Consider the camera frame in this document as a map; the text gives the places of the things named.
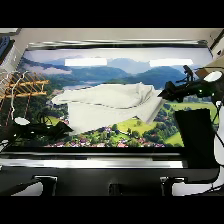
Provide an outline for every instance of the sky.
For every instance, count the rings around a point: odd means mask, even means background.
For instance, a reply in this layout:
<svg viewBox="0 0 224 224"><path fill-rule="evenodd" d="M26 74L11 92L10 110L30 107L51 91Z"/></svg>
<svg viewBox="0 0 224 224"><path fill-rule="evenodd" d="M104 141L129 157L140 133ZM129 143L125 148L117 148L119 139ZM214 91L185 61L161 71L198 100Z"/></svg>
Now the sky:
<svg viewBox="0 0 224 224"><path fill-rule="evenodd" d="M106 59L130 58L135 61L149 62L153 59L181 58L192 59L194 64L206 65L212 61L207 48L99 48L99 49L60 49L26 51L24 57L35 62L48 62L75 56Z"/></svg>

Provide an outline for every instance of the landscape print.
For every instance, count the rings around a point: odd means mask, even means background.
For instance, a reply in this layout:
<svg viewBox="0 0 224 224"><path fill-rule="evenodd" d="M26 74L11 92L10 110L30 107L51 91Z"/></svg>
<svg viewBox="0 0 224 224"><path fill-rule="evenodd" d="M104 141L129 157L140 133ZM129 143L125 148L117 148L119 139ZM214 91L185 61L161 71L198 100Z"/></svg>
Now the landscape print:
<svg viewBox="0 0 224 224"><path fill-rule="evenodd" d="M91 88L100 84L136 84L153 85L156 90L163 89L167 81L175 81L185 77L182 66L150 67L149 49L73 49L73 50L38 50L25 52L18 70L42 73L50 80L46 85L47 96L32 97L27 112L27 119L37 122L37 115L44 111L50 118L48 123L56 125L63 121L69 125L67 104L55 105L52 99L65 90ZM106 58L106 66L74 67L65 66L65 59L74 58ZM15 99L15 116L22 116L27 99ZM1 115L7 117L10 102L4 106ZM208 108L211 119L216 108L210 98L198 99L189 96L183 103L166 102L151 124L138 117L132 117L117 124L89 130L78 135L68 136L57 142L49 142L41 137L37 140L16 143L23 146L42 147L184 147L173 113L176 110L194 110Z"/></svg>

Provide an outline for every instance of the cloud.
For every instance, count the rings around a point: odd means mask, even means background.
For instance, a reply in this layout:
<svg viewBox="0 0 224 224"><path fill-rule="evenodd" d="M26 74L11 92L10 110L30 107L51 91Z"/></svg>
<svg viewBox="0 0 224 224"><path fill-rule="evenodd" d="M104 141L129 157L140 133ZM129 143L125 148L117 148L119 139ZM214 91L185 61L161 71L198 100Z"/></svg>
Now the cloud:
<svg viewBox="0 0 224 224"><path fill-rule="evenodd" d="M44 69L41 66L30 66L28 64L25 64L24 68L28 71L32 71L32 72L36 72L36 73L43 73L45 75L58 75L58 74L67 75L67 74L72 73L72 71L66 71L66 70L63 70L63 69L57 69L57 68L53 68L53 67Z"/></svg>

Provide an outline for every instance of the white floor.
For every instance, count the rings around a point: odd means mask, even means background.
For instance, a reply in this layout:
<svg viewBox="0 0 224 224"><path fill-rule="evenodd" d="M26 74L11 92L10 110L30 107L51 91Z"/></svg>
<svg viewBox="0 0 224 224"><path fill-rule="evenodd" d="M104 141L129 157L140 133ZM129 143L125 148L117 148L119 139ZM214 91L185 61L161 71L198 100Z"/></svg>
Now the white floor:
<svg viewBox="0 0 224 224"><path fill-rule="evenodd" d="M12 36L21 53L29 43L69 40L187 39L210 46L223 28L22 28Z"/></svg>

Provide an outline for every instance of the white towel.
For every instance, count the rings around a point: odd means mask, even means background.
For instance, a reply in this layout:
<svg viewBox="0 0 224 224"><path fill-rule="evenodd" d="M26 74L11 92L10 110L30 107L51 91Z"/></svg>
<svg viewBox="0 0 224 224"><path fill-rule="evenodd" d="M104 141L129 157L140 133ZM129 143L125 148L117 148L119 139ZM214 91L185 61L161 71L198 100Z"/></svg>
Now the white towel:
<svg viewBox="0 0 224 224"><path fill-rule="evenodd" d="M134 116L151 123L165 103L157 97L161 90L152 85L101 84L80 90L66 90L52 99L54 104L68 104L71 134L117 124Z"/></svg>

